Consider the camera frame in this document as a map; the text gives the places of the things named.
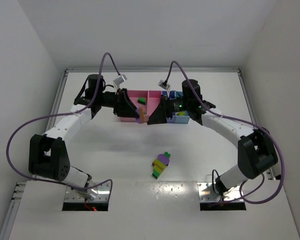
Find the lime green lego brick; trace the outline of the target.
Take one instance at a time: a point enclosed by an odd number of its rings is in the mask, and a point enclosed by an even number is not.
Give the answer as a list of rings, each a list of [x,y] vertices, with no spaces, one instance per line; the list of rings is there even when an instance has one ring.
[[[176,115],[177,116],[186,116],[186,112],[185,111],[181,111],[181,112],[178,112]]]

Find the dark green lego brick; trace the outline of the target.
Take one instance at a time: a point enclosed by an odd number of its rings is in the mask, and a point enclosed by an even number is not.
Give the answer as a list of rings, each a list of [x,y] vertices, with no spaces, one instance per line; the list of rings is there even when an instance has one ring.
[[[146,105],[146,99],[143,98],[143,97],[139,97],[138,100],[137,100],[137,102],[138,102],[139,104]]]

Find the purple orange lego piece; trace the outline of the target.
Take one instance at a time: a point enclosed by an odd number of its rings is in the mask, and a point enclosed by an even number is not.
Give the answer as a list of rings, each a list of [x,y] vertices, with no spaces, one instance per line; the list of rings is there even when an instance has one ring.
[[[146,122],[146,119],[145,119],[145,112],[143,110],[142,107],[139,107],[136,112],[138,113],[139,117],[136,119],[136,122],[138,124],[144,124]]]

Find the multicolour lego stack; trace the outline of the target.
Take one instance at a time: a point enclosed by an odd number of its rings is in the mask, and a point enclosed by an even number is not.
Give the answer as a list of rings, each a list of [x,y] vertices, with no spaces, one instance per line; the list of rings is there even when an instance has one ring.
[[[152,162],[153,171],[152,176],[158,179],[161,174],[165,171],[167,166],[170,164],[171,154],[169,152],[164,152],[159,154]]]

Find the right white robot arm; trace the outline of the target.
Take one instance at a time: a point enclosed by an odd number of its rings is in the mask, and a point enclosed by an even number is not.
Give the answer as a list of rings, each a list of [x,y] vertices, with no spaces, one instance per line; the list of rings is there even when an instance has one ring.
[[[202,99],[195,79],[182,82],[181,97],[169,99],[162,95],[147,124],[165,124],[174,113],[182,111],[187,111],[193,121],[214,130],[237,149],[237,164],[215,180],[213,188],[217,194],[223,195],[242,182],[255,179],[278,162],[271,139],[259,129],[222,116],[214,104]]]

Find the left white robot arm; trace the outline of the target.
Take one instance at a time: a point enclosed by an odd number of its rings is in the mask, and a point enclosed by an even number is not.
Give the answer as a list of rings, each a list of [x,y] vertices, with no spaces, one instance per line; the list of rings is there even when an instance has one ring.
[[[75,188],[87,188],[91,176],[71,166],[67,145],[79,130],[92,120],[103,107],[112,108],[114,115],[122,118],[139,118],[125,88],[125,75],[113,80],[114,91],[105,91],[106,84],[101,74],[90,74],[74,99],[68,115],[54,127],[30,139],[28,170],[31,174],[55,180]]]

